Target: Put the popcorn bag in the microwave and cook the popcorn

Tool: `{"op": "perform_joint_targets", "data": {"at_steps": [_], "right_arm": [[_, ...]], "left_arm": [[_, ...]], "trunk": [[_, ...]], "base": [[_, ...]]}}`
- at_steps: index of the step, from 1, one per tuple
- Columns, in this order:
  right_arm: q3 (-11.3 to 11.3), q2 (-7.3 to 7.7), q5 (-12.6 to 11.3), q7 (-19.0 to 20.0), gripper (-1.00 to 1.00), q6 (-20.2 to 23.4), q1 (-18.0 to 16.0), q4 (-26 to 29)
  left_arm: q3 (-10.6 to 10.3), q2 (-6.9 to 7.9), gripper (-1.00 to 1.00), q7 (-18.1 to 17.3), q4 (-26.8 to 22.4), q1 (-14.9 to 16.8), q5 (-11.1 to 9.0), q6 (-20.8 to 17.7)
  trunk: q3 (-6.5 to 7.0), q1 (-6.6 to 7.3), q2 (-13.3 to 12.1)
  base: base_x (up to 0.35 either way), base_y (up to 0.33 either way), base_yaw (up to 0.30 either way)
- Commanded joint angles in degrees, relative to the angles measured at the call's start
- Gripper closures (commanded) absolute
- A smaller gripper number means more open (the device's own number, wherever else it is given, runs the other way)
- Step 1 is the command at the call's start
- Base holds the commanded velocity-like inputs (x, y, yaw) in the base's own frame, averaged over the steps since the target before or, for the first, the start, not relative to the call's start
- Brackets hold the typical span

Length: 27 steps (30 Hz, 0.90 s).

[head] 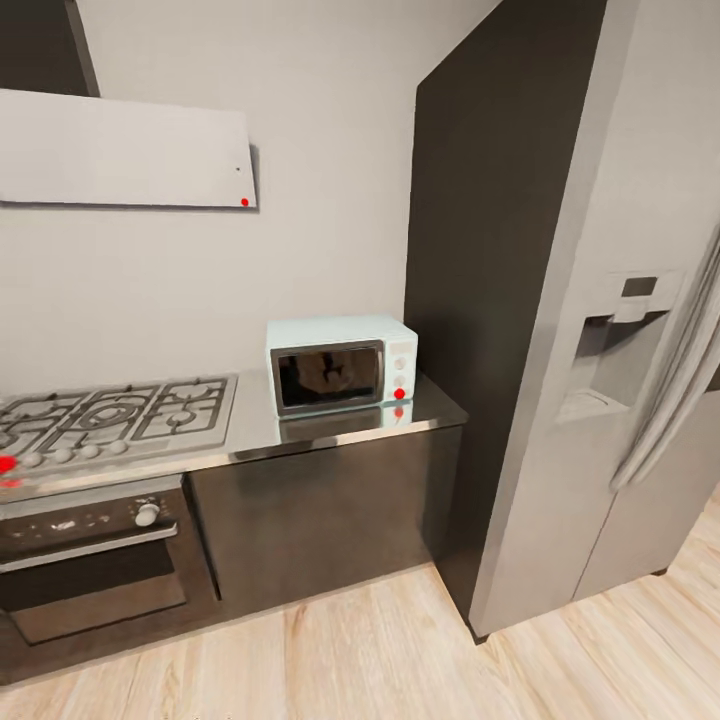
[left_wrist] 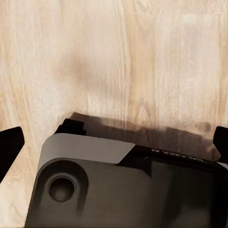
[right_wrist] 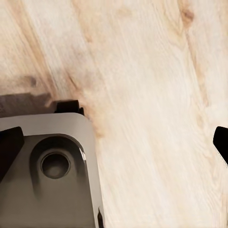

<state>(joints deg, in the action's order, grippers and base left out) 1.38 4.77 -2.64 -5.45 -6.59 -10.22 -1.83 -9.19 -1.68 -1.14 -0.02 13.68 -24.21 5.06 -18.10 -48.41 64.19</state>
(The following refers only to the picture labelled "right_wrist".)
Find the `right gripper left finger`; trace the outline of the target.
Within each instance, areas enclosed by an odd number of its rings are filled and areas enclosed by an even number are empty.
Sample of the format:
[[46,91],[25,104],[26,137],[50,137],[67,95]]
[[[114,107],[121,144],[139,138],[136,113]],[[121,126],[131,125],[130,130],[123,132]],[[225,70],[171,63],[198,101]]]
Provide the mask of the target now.
[[24,135],[21,127],[18,126],[0,132],[0,183],[24,144]]

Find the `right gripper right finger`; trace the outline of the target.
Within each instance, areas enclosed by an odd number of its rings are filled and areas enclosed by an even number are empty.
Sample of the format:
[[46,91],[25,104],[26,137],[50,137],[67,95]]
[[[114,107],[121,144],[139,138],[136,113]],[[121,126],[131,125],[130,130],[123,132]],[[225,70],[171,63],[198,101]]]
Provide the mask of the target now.
[[222,126],[216,128],[213,144],[228,165],[228,128]]

